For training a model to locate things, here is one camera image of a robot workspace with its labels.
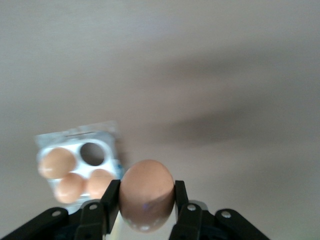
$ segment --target egg carton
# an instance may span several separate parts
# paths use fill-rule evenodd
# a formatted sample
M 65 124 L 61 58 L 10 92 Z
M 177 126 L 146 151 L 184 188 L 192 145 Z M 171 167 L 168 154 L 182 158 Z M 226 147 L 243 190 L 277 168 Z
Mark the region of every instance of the egg carton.
M 115 146 L 120 138 L 118 126 L 114 121 L 79 126 L 67 131 L 52 132 L 35 136 L 35 142 L 39 147 L 37 163 L 55 148 L 64 148 L 71 152 L 76 159 L 76 165 L 70 173 L 75 173 L 88 179 L 96 169 L 103 169 L 122 179 L 124 168 L 118 160 Z M 52 192 L 62 180 L 48 179 Z M 74 213 L 86 201 L 90 200 L 89 194 L 84 191 L 80 197 L 72 203 L 62 203 L 69 213 Z

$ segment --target gray surface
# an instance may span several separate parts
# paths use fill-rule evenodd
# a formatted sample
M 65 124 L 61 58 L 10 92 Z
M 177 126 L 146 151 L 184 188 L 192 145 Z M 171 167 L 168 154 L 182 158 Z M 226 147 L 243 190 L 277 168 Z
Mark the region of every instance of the gray surface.
M 33 136 L 116 120 L 214 213 L 320 238 L 319 1 L 1 1 L 0 237 L 46 208 Z M 120 239 L 163 240 L 119 227 Z

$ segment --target blurry egg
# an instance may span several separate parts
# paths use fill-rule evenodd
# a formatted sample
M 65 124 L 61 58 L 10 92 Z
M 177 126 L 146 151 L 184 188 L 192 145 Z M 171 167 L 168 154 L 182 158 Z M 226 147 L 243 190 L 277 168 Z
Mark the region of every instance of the blurry egg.
M 124 174 L 119 209 L 132 229 L 144 233 L 159 229 L 170 216 L 174 202 L 174 180 L 162 163 L 143 160 Z
M 60 179 L 76 167 L 76 162 L 70 151 L 56 147 L 40 161 L 38 171 L 46 179 Z
M 76 173 L 68 173 L 55 188 L 55 198 L 64 204 L 75 202 L 84 192 L 85 180 Z
M 90 198 L 101 199 L 113 179 L 116 179 L 115 176 L 106 170 L 94 170 L 87 180 L 85 188 Z

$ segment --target egg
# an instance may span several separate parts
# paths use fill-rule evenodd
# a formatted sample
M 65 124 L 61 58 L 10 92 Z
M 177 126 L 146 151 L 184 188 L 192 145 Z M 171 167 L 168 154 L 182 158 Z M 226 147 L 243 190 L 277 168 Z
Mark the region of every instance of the egg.
M 38 165 L 38 171 L 46 179 L 61 179 L 76 167 L 75 156 L 63 147 L 52 149 Z
M 143 160 L 124 174 L 119 209 L 132 229 L 143 233 L 159 229 L 170 216 L 174 202 L 174 180 L 162 163 Z
M 101 199 L 110 182 L 116 177 L 110 172 L 103 169 L 96 169 L 86 182 L 86 191 L 91 199 Z
M 54 191 L 54 196 L 63 204 L 70 204 L 80 197 L 84 189 L 84 178 L 79 174 L 70 172 L 58 183 Z

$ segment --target silver screw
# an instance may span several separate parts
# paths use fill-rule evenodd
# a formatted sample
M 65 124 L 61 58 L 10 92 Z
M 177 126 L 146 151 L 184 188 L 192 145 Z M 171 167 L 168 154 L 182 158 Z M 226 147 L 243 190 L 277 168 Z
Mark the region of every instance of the silver screw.
M 197 209 L 196 206 L 193 204 L 189 204 L 186 208 L 190 211 L 195 211 Z
M 224 218 L 226 218 L 226 219 L 231 218 L 231 214 L 230 214 L 230 212 L 228 212 L 228 211 L 223 211 L 223 212 L 221 213 L 221 215 L 222 215 L 222 217 L 224 217 Z
M 60 214 L 61 214 L 61 211 L 57 210 L 57 211 L 54 211 L 54 212 L 51 214 L 51 216 L 52 216 L 52 217 L 57 217 L 57 216 L 59 216 Z
M 98 207 L 97 204 L 92 204 L 92 205 L 89 207 L 89 209 L 90 209 L 90 210 L 94 210 L 94 209 L 96 209 L 97 207 Z

